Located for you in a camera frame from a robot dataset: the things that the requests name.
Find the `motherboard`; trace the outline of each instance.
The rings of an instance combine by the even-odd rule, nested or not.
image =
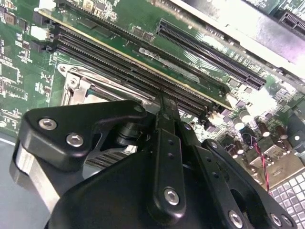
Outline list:
[[[270,165],[302,153],[286,132],[304,99],[304,79],[174,1],[0,2],[1,132],[17,136],[25,112],[48,106],[134,99],[156,113],[158,94],[166,93],[199,141],[221,142],[250,172],[263,164],[248,136]],[[304,40],[304,1],[247,4]]]

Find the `ram slot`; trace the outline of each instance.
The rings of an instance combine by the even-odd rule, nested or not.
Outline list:
[[[118,58],[116,55],[106,52],[102,47],[86,42],[85,39],[61,31],[58,37],[58,51],[108,75],[110,79],[118,79],[128,82],[132,86],[157,96],[166,93],[174,97],[180,108],[193,115],[198,115],[210,102],[199,98],[180,86],[156,77],[149,71],[136,64]]]

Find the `black expansion slot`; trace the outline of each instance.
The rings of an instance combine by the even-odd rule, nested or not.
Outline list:
[[[117,53],[114,54],[98,44],[86,41],[84,37],[61,30],[56,42],[58,51],[104,73],[112,80],[117,79],[124,84],[130,84],[153,96],[166,93],[174,97],[178,106],[192,115],[199,115],[206,105],[211,104],[203,97],[200,98],[198,95],[186,91],[178,84],[146,71],[132,62],[124,60],[123,57],[119,58]]]
[[[285,10],[281,13],[281,18],[279,20],[284,26],[288,27],[294,33],[305,38],[305,21],[294,15],[289,10]]]
[[[102,26],[105,29],[108,29],[109,31],[117,34],[118,36],[121,36],[121,37],[131,41],[132,43],[137,44],[139,47],[143,47],[143,48],[149,50],[150,52],[153,52],[154,54],[159,55],[161,58],[168,60],[169,62],[177,65],[178,67],[181,67],[182,69],[185,69],[185,70],[191,72],[192,74],[199,77],[201,79],[200,80],[201,82],[204,83],[204,81],[206,81],[206,84],[212,83],[215,86],[220,87],[221,88],[220,91],[224,92],[224,94],[226,94],[227,92],[230,91],[229,87],[226,84],[212,79],[211,77],[204,74],[200,70],[191,67],[189,65],[189,63],[183,62],[182,60],[176,58],[175,56],[161,50],[160,48],[150,44],[149,42],[147,42],[143,39],[136,37],[132,33],[118,27],[117,25],[115,25],[103,18],[96,17],[96,15],[94,15],[92,12],[89,12],[89,11],[81,8],[80,6],[76,5],[75,3],[67,1],[67,0],[55,0],[55,2],[57,2],[58,7],[60,7],[60,8],[64,7],[73,12],[76,12],[81,17],[87,18],[90,21],[96,23],[97,25]]]
[[[232,60],[209,45],[198,41],[193,36],[185,33],[165,20],[160,21],[159,27],[157,28],[157,35],[176,44],[189,53],[224,71],[241,83],[256,90],[260,90],[266,84],[265,79],[262,79],[247,67]]]

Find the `red and black wire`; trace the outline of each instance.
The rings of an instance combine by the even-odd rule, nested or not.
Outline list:
[[[260,159],[262,161],[262,165],[263,165],[263,169],[264,169],[264,178],[265,178],[266,189],[267,189],[267,192],[269,193],[269,189],[270,189],[270,186],[269,186],[269,175],[268,175],[268,172],[267,172],[267,163],[266,163],[265,154],[262,153],[261,148],[257,144],[256,138],[253,137],[251,134],[244,133],[244,134],[242,134],[241,139],[247,145],[249,145],[250,147],[254,147],[256,152],[258,153],[258,155],[259,155],[259,157],[260,157]]]
[[[267,192],[269,193],[269,175],[267,173],[267,164],[266,164],[266,159],[264,154],[261,151],[261,148],[258,146],[258,144],[255,142],[254,143],[254,148],[256,150],[256,152],[258,153],[259,157],[261,158],[262,164],[263,164],[263,169],[264,169],[264,177],[265,177],[265,184],[266,184],[266,188],[267,188]]]

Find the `keyboard key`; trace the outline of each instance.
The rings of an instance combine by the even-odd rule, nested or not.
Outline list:
[[[302,190],[305,190],[305,181],[300,184]]]
[[[290,186],[290,184],[288,182],[283,184],[283,187],[284,187],[285,190],[288,190],[288,189],[291,188],[291,186]]]
[[[291,217],[294,219],[296,223],[300,221],[297,215],[292,215]]]
[[[289,189],[289,190],[287,190],[286,193],[287,193],[287,195],[288,195],[289,197],[294,197],[294,196],[295,196],[295,192],[292,190],[292,188]]]
[[[305,213],[304,212],[300,212],[297,215],[298,215],[298,217],[300,218],[301,221],[303,221],[305,219]]]
[[[294,208],[295,208],[295,212],[300,212],[303,210],[300,204],[294,205]]]
[[[288,199],[284,200],[283,203],[284,203],[285,208],[291,206],[291,202],[290,202],[290,200],[288,200]]]
[[[298,175],[296,178],[297,182],[302,183],[304,181],[304,177],[302,175]]]
[[[278,203],[282,202],[282,199],[280,198],[280,196],[277,196],[277,197],[275,197],[274,199],[275,199],[276,202],[278,202]]]
[[[289,181],[291,187],[295,186],[297,184],[296,180],[294,178],[292,178],[290,181]]]
[[[305,199],[305,196],[304,196],[303,192],[298,193],[298,194],[296,195],[296,197],[297,197],[297,198],[298,198],[298,200],[300,200],[300,201],[302,201],[302,200],[304,200],[304,199]]]
[[[291,215],[291,214],[293,214],[295,212],[293,207],[287,208],[286,211],[288,212],[289,215]]]
[[[301,205],[305,209],[305,201],[301,202]]]
[[[282,200],[285,200],[285,199],[288,198],[288,196],[287,196],[287,194],[284,192],[284,193],[281,194],[281,198],[282,198]]]
[[[274,197],[276,197],[276,196],[278,196],[278,195],[279,195],[279,193],[278,193],[277,189],[272,190],[272,191],[271,191],[271,193],[272,193],[272,195],[273,195]]]
[[[294,190],[295,193],[299,193],[300,191],[302,191],[300,186],[298,186],[298,185],[294,186],[292,189]]]
[[[291,201],[292,204],[297,204],[299,202],[296,197],[291,197],[290,201]]]

